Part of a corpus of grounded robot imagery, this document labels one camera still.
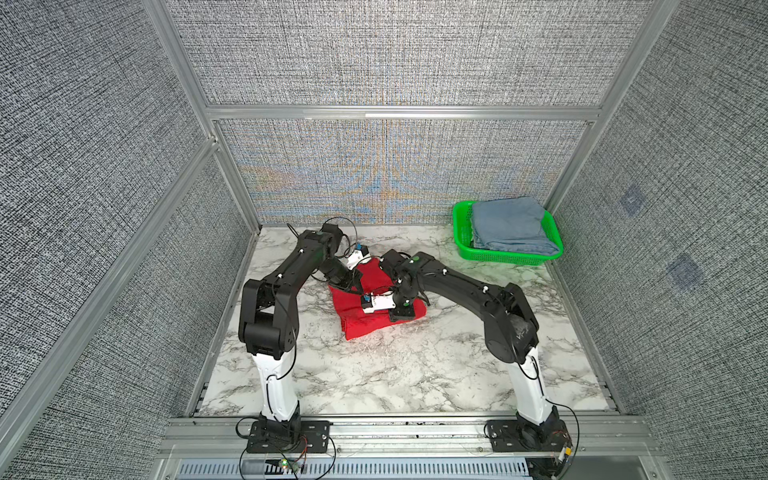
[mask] green plastic basket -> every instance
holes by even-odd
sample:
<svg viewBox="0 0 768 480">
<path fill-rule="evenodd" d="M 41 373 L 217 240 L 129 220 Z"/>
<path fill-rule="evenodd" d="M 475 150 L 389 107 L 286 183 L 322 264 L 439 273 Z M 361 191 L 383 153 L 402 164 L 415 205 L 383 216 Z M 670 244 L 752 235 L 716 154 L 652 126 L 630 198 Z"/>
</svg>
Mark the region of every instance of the green plastic basket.
<svg viewBox="0 0 768 480">
<path fill-rule="evenodd" d="M 541 219 L 541 228 L 549 240 L 560 247 L 555 255 L 534 255 L 533 253 L 496 252 L 472 248 L 472 204 L 473 200 L 458 202 L 453 207 L 453 240 L 458 247 L 458 254 L 467 260 L 480 262 L 516 263 L 518 265 L 541 265 L 547 260 L 554 260 L 563 254 L 563 240 L 554 224 L 552 215 L 545 211 Z"/>
</svg>

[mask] red cloth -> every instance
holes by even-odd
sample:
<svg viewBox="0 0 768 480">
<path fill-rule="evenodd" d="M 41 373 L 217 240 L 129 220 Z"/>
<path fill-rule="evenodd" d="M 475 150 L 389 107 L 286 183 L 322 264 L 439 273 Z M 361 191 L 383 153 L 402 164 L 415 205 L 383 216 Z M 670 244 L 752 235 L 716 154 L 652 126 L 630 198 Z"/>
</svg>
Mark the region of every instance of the red cloth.
<svg viewBox="0 0 768 480">
<path fill-rule="evenodd" d="M 378 258 L 372 258 L 368 263 L 361 263 L 357 266 L 357 269 L 362 273 L 360 283 L 366 293 L 384 293 L 387 290 L 386 287 L 392 286 L 392 280 L 379 268 Z M 341 318 L 341 330 L 346 334 L 347 340 L 368 335 L 372 331 L 384 328 L 385 326 L 411 321 L 399 320 L 397 322 L 390 322 L 388 310 L 364 313 L 360 306 L 360 295 L 342 292 L 333 287 L 329 288 L 333 296 L 333 307 Z M 414 300 L 413 309 L 416 313 L 414 319 L 422 318 L 427 314 L 427 307 L 421 300 Z"/>
</svg>

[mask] marble tabletop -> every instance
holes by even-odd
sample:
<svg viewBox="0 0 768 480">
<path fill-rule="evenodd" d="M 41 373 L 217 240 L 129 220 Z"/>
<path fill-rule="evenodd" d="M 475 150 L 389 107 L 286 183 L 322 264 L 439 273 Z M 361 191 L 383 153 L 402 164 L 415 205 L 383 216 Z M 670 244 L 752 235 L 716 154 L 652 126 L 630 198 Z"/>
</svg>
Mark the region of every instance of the marble tabletop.
<svg viewBox="0 0 768 480">
<path fill-rule="evenodd" d="M 354 240 L 352 227 L 340 226 Z M 373 255 L 391 248 L 410 254 L 421 250 L 479 280 L 520 285 L 539 322 L 540 364 L 548 397 L 573 409 L 608 409 L 543 266 L 464 260 L 450 226 L 357 230 L 359 241 Z M 295 246 L 287 228 L 264 228 L 247 279 L 272 272 Z M 426 317 L 347 341 L 328 286 L 310 278 L 298 296 L 300 333 L 293 369 L 302 414 L 514 411 L 507 366 L 485 348 L 480 319 L 444 297 L 428 295 L 432 306 Z M 198 416 L 253 415 L 261 410 L 259 375 L 237 338 L 239 315 L 238 303 Z"/>
</svg>

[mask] metal base rail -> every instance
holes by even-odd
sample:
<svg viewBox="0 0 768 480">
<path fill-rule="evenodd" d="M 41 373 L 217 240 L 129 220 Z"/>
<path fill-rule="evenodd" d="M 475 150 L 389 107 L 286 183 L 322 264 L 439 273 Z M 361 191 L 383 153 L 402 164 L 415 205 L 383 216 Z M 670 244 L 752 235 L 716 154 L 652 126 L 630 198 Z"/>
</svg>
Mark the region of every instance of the metal base rail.
<svg viewBox="0 0 768 480">
<path fill-rule="evenodd" d="M 665 469 L 656 440 L 643 417 L 617 412 L 576 412 L 581 431 L 578 456 L 636 456 L 649 478 L 671 478 Z M 568 430 L 576 435 L 573 415 L 562 414 Z M 490 419 L 513 419 L 513 412 L 495 415 L 458 413 L 318 415 L 306 420 L 332 423 L 330 435 L 338 458 L 531 458 L 545 452 L 494 453 L 483 432 Z M 176 478 L 182 461 L 188 459 L 239 458 L 246 441 L 237 437 L 240 417 L 171 419 L 150 478 Z M 247 432 L 249 422 L 240 428 Z M 328 458 L 327 454 L 309 455 Z"/>
</svg>

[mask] gray textured panel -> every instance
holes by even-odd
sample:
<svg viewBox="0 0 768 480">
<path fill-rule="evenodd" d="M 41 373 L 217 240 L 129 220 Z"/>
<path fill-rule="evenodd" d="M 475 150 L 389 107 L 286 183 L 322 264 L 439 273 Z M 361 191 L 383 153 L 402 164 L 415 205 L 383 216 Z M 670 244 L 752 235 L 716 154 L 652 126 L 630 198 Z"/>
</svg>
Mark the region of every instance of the gray textured panel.
<svg viewBox="0 0 768 480">
<path fill-rule="evenodd" d="M 221 128 L 264 223 L 448 223 L 460 200 L 543 203 L 581 121 L 232 120 Z"/>
<path fill-rule="evenodd" d="M 211 160 L 4 480 L 143 479 L 203 366 L 250 232 Z"/>
<path fill-rule="evenodd" d="M 767 3 L 683 0 L 556 215 L 618 393 L 680 480 L 766 476 L 767 65 Z"/>
<path fill-rule="evenodd" d="M 169 0 L 214 104 L 600 103 L 651 0 Z"/>
<path fill-rule="evenodd" d="M 0 414 L 202 135 L 141 2 L 0 15 Z"/>
</svg>

